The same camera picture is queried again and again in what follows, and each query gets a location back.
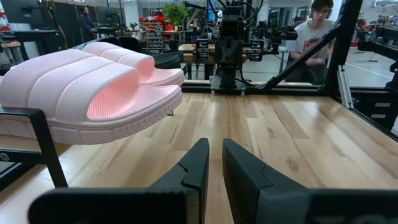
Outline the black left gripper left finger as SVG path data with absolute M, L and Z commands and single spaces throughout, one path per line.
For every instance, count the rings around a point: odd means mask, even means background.
M 192 203 L 189 211 L 196 218 L 189 224 L 205 223 L 209 161 L 209 141 L 201 138 L 168 172 L 150 185 L 152 189 L 188 191 Z

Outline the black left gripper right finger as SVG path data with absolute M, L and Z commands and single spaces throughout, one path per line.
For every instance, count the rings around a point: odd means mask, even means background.
M 223 176 L 235 224 L 306 224 L 308 189 L 232 139 L 223 140 Z

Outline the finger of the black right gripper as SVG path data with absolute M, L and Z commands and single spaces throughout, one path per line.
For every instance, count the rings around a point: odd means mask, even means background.
M 251 62 L 260 62 L 264 52 L 264 41 L 252 39 L 250 41 L 249 60 Z
M 209 56 L 208 39 L 197 39 L 195 42 L 195 57 L 197 60 L 207 60 Z

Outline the black rubber slide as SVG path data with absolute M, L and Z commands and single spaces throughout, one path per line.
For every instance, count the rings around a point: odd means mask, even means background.
M 121 47 L 128 49 L 128 50 L 132 50 L 135 52 L 139 52 L 139 53 L 144 53 L 144 50 L 141 46 L 141 43 L 139 40 L 137 40 L 134 37 L 129 37 L 129 36 L 120 36 L 117 37 L 117 39 L 119 40 L 119 43 L 121 44 Z
M 74 46 L 73 49 L 82 50 L 86 45 L 94 43 L 94 42 L 106 42 L 109 44 L 114 44 L 121 47 L 119 40 L 115 36 L 107 36 L 99 39 L 94 39 L 83 44 Z M 181 62 L 183 60 L 182 52 L 168 52 L 163 51 L 161 53 L 154 53 L 147 50 L 144 50 L 145 55 L 149 55 L 154 57 L 155 60 L 155 68 L 162 69 L 170 69 L 170 68 L 181 68 Z

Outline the pink rubber slide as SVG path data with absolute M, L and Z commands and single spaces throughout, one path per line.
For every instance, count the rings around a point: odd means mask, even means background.
M 57 143 L 112 142 L 153 125 L 182 101 L 178 85 L 143 85 L 144 75 L 81 50 L 63 50 L 0 77 L 0 106 L 40 109 Z
M 181 68 L 156 68 L 155 58 L 150 55 L 138 53 L 106 42 L 87 44 L 83 47 L 82 51 L 137 69 L 140 74 L 140 85 L 181 86 L 184 83 L 185 76 Z

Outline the wooden workbench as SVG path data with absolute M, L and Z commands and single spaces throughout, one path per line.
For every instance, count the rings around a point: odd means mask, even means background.
M 184 53 L 192 53 L 195 50 L 195 46 L 193 44 L 182 44 L 178 47 Z M 280 59 L 282 62 L 287 63 L 286 53 L 288 50 L 285 46 L 279 46 L 279 55 L 274 55 L 276 58 Z

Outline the leafy green plant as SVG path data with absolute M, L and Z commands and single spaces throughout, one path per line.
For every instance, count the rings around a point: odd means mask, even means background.
M 184 20 L 188 16 L 188 10 L 184 4 L 168 3 L 162 8 L 162 12 L 165 18 L 174 26 L 183 24 Z

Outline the red parts rack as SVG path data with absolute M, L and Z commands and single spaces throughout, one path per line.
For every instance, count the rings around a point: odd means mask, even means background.
M 166 31 L 172 30 L 172 25 L 161 11 L 156 11 L 153 16 L 140 17 L 140 28 L 144 31 L 141 44 L 144 48 L 161 49 L 171 39 Z

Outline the person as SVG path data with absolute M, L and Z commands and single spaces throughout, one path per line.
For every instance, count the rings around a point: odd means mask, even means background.
M 286 42 L 289 57 L 287 65 L 304 54 L 333 28 L 334 22 L 328 18 L 333 9 L 333 0 L 314 0 L 311 5 L 310 19 L 298 25 L 295 30 L 298 33 L 296 40 Z M 286 82 L 308 82 L 312 85 L 323 85 L 328 72 L 327 63 L 334 48 L 334 41 L 324 46 L 321 50 L 299 66 L 286 79 Z
M 86 6 L 80 9 L 80 24 L 84 42 L 93 40 L 96 29 L 91 21 L 89 9 Z

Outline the black metal stand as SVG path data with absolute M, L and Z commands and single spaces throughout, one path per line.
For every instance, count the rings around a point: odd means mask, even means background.
M 398 61 L 398 46 L 391 45 L 390 40 L 398 41 L 398 29 L 393 27 L 377 27 L 373 32 L 365 32 L 356 27 L 359 35 L 358 49 L 360 51 L 374 52 L 389 59 Z

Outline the black desk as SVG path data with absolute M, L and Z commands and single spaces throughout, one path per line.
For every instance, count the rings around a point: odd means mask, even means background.
M 28 54 L 24 47 L 24 42 L 36 42 L 40 41 L 42 44 L 42 48 L 44 53 L 47 54 L 48 47 L 46 42 L 46 38 L 50 35 L 57 35 L 57 30 L 52 29 L 39 29 L 39 30 L 15 30 L 15 31 L 0 31 L 0 39 L 2 40 L 15 40 L 21 44 L 21 55 L 24 61 L 28 60 Z

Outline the black aluminium table frame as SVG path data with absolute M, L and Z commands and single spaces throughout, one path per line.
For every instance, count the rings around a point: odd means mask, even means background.
M 338 99 L 337 94 L 340 92 L 337 68 L 346 62 L 348 56 L 349 35 L 354 32 L 354 20 L 359 15 L 359 11 L 363 0 L 341 0 L 340 15 L 336 22 L 336 26 L 326 34 L 323 41 L 312 47 L 309 52 L 305 53 L 299 60 L 294 61 L 287 66 L 285 70 L 277 76 L 272 77 L 269 81 L 258 84 L 247 91 L 250 95 L 290 95 L 290 96 L 319 96 Z M 331 63 L 327 81 L 322 86 L 305 86 L 302 84 L 283 84 L 282 80 L 287 78 L 294 70 L 304 63 L 309 56 L 313 55 L 317 50 L 323 47 L 328 41 L 335 40 L 335 53 L 329 60 Z M 4 147 L 4 141 L 0 140 L 0 148 Z M 17 151 L 29 151 L 27 149 L 16 149 Z M 4 172 L 0 172 L 0 192 L 28 173 L 34 166 L 43 164 L 27 164 L 12 162 L 12 165 Z

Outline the silver frame bracket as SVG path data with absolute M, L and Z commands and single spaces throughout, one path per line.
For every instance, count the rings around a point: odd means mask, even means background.
M 341 101 L 343 106 L 348 109 L 353 109 L 354 102 L 351 96 L 351 90 L 348 82 L 348 77 L 346 76 L 346 70 L 344 65 L 338 66 L 337 79 L 338 79 L 338 85 L 339 85 Z

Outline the wooden shelf with black frame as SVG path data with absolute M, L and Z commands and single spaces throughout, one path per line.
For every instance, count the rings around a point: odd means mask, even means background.
M 68 187 L 44 112 L 32 108 L 0 107 L 0 116 L 27 117 L 40 147 L 40 152 L 0 148 L 0 161 L 46 165 L 55 188 Z

